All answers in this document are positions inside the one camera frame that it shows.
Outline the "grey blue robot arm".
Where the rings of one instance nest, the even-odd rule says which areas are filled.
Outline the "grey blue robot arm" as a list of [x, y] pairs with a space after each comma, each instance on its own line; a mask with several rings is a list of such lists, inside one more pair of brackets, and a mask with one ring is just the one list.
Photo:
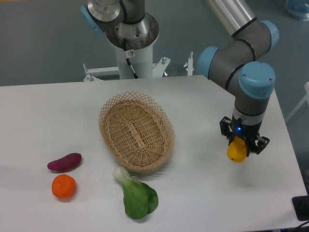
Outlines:
[[[229, 141], [229, 155], [259, 154], [269, 143], [259, 129], [276, 75], [258, 59], [278, 42], [278, 29], [269, 21], [257, 21], [243, 0], [210, 0], [208, 5], [233, 42], [224, 49], [207, 47], [197, 60], [197, 69], [235, 97], [232, 117], [220, 121], [221, 134]], [[80, 7], [80, 14], [94, 34], [105, 34], [114, 46], [120, 78], [162, 76], [153, 66], [159, 26], [146, 13], [144, 1], [90, 0]]]

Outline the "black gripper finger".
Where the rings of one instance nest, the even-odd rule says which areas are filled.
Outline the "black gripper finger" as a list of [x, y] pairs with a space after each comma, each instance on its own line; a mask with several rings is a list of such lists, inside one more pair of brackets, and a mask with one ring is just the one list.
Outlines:
[[224, 116], [220, 121], [220, 130], [221, 134], [225, 136], [228, 140], [228, 144], [232, 142], [233, 131], [231, 129], [232, 120], [226, 116]]
[[246, 138], [247, 157], [250, 154], [260, 154], [266, 148], [269, 142], [269, 138], [260, 135]]

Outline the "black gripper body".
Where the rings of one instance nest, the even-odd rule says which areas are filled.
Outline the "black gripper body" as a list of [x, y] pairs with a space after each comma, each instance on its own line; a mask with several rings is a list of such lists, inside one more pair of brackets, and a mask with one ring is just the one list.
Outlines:
[[257, 140], [260, 127], [261, 127], [261, 122], [259, 122], [258, 124], [254, 124], [254, 125], [245, 125], [242, 123], [241, 118], [238, 118], [238, 119], [232, 118], [231, 142], [235, 139], [235, 137], [238, 137], [242, 140], [244, 140], [245, 138], [251, 139], [254, 141]]

